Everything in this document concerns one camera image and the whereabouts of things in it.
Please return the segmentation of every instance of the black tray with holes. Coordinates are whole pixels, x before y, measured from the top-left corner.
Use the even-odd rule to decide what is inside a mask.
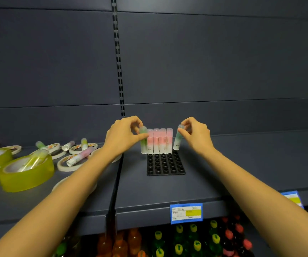
[[[147,155],[147,176],[184,174],[186,172],[176,150],[168,154]]]

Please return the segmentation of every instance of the price tag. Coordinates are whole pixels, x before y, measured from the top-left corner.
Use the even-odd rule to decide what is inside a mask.
[[[282,195],[284,195],[285,197],[287,197],[289,200],[291,200],[292,202],[296,203],[298,206],[300,206],[302,209],[304,209],[302,201],[300,200],[298,191],[289,191],[289,192],[283,192],[281,193]]]
[[[203,221],[203,203],[171,205],[171,224]]]

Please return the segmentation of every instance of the yellow label section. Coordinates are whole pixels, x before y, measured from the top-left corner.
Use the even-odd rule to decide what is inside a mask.
[[[201,216],[202,210],[195,209],[195,210],[186,210],[186,216]]]
[[[291,200],[292,202],[296,204],[301,204],[300,198],[298,197],[292,197],[292,198],[289,198],[289,200]]]

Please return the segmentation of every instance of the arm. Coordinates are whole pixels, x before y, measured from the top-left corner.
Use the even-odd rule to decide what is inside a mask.
[[[0,239],[0,256],[50,256],[102,171],[118,155],[147,138],[148,134],[131,132],[138,133],[141,126],[137,116],[117,120],[108,130],[104,146]]]
[[[272,249],[279,256],[308,256],[308,213],[217,151],[205,124],[193,117],[181,124],[187,131],[178,129],[180,134],[218,174]]]

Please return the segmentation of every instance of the gray metal shelf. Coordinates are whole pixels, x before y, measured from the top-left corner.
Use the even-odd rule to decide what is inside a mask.
[[[229,159],[278,191],[298,190],[308,205],[308,130],[213,136]],[[115,210],[117,229],[170,222],[169,205],[203,202],[204,218],[237,207],[206,162],[183,140],[186,175],[148,177],[147,157],[136,144],[124,155]]]
[[[35,148],[23,148],[15,158],[28,155],[34,150]],[[7,193],[0,185],[0,238],[40,203],[60,180],[72,174],[72,172],[58,171],[56,164],[60,159],[54,160],[54,176],[40,186],[22,192]],[[74,222],[74,230],[77,234],[105,232],[106,215],[109,211],[119,163],[120,161],[110,164],[98,179],[96,190],[87,198]]]

